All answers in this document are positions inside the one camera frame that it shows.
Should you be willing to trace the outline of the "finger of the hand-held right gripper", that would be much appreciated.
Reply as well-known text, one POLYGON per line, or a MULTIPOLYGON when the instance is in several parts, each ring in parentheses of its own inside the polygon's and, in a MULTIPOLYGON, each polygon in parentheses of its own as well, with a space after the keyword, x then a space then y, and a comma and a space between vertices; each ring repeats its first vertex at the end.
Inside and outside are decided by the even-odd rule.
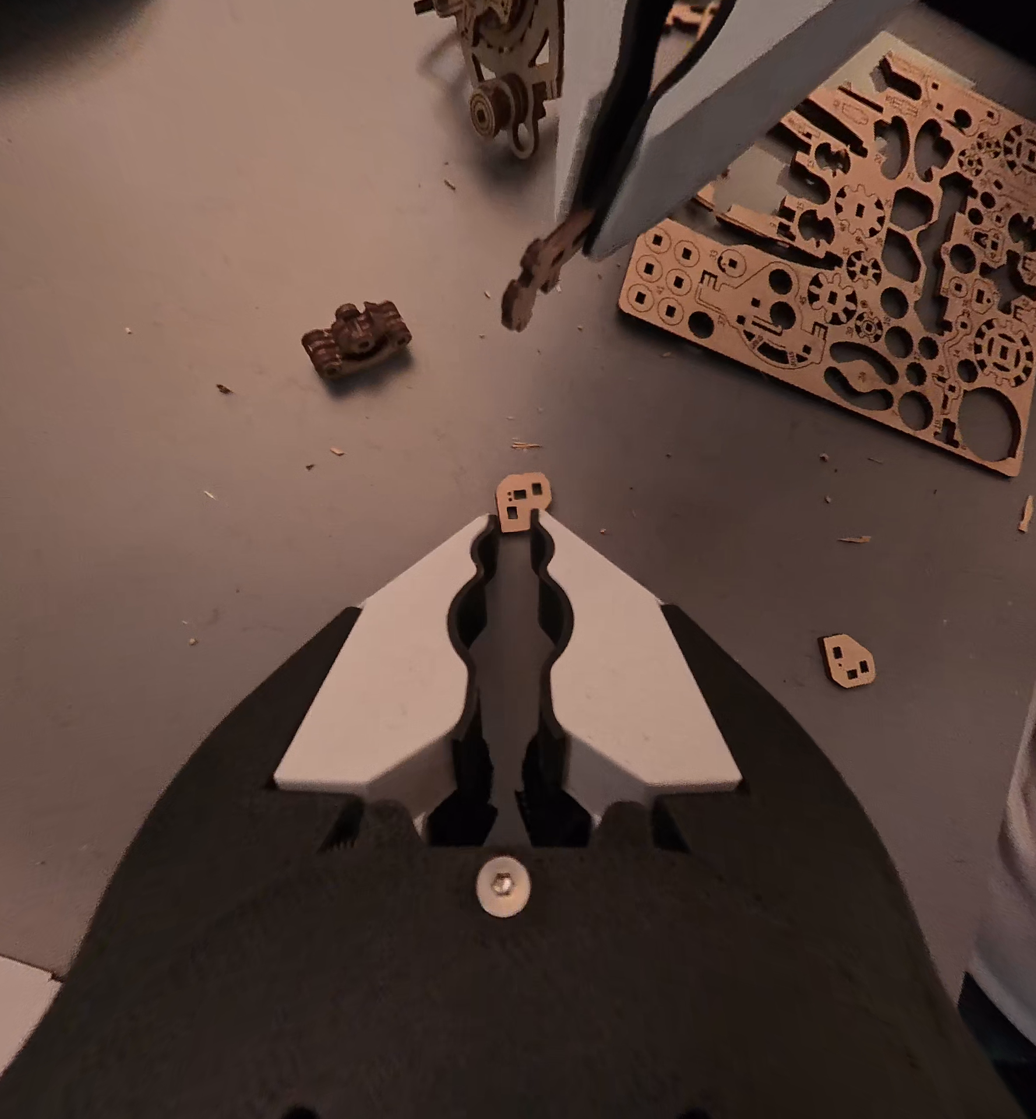
POLYGON ((905 6, 722 2, 706 34, 656 86, 653 66, 584 253, 608 258, 687 203, 905 6))
POLYGON ((555 218, 599 214, 649 96, 666 1, 566 1, 555 218))

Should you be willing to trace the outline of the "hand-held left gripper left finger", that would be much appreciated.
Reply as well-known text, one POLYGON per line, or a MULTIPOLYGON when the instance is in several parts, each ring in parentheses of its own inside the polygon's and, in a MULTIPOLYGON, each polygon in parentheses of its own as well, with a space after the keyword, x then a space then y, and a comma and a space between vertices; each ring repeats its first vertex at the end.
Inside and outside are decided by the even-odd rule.
POLYGON ((395 801, 427 838, 488 837, 495 765, 471 648, 496 568, 497 518, 486 515, 366 599, 275 787, 395 801))

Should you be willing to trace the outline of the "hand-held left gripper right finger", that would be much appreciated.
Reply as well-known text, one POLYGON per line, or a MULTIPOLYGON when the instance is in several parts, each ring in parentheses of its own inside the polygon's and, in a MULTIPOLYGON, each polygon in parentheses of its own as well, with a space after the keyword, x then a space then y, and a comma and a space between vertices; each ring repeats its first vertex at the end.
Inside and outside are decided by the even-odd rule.
POLYGON ((663 601, 550 513, 531 525, 554 649, 541 712, 561 743, 550 782, 593 825, 616 803, 732 792, 743 775, 663 601))

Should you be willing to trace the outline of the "long slotted wooden model part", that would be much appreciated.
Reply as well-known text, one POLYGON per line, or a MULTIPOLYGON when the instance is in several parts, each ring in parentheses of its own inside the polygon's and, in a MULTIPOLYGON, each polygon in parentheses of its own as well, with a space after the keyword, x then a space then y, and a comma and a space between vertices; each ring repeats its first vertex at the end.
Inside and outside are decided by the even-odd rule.
POLYGON ((520 332, 528 327, 537 297, 556 286, 565 264, 583 248, 593 218, 592 209, 569 213, 554 231, 527 246, 519 274, 501 298, 501 323, 507 330, 520 332))

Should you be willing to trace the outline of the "small wooden plate square holes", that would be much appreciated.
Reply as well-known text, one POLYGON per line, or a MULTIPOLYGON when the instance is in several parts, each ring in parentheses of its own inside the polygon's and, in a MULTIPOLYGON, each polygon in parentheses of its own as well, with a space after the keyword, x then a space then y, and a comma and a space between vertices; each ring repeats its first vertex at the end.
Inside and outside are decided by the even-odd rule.
POLYGON ((874 656, 853 636, 821 636, 819 647, 825 673, 838 687, 853 689, 875 681, 874 656))
POLYGON ((496 487, 500 532, 505 535, 528 533, 534 513, 548 511, 550 504, 550 482, 540 471, 506 476, 496 487))

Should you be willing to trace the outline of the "partly built wooden model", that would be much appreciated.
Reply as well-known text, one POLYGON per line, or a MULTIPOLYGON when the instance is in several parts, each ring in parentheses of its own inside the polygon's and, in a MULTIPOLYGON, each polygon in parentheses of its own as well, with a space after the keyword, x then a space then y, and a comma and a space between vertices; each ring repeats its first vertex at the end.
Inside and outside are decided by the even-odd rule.
POLYGON ((413 9, 454 21, 477 135, 503 137, 515 158, 534 157, 546 103, 563 84, 564 2, 414 1, 413 9))

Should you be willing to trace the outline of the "laser-cut wooden parts sheet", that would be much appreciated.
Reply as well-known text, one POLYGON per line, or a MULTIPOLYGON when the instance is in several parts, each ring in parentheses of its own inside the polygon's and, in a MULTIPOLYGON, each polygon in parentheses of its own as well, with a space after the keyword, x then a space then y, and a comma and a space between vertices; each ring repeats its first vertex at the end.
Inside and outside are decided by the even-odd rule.
POLYGON ((780 119, 799 192, 736 166, 637 242, 624 316, 1007 478, 1036 384, 1036 122, 919 51, 780 119))

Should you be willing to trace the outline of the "small dark wooden gear assembly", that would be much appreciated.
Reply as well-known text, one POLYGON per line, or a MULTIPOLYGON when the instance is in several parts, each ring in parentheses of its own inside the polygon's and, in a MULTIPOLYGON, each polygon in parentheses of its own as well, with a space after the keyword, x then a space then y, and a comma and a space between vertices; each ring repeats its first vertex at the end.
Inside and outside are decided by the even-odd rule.
POLYGON ((301 344, 318 376, 335 382, 399 355, 412 333, 393 301, 366 301, 340 305, 328 327, 308 331, 301 344))

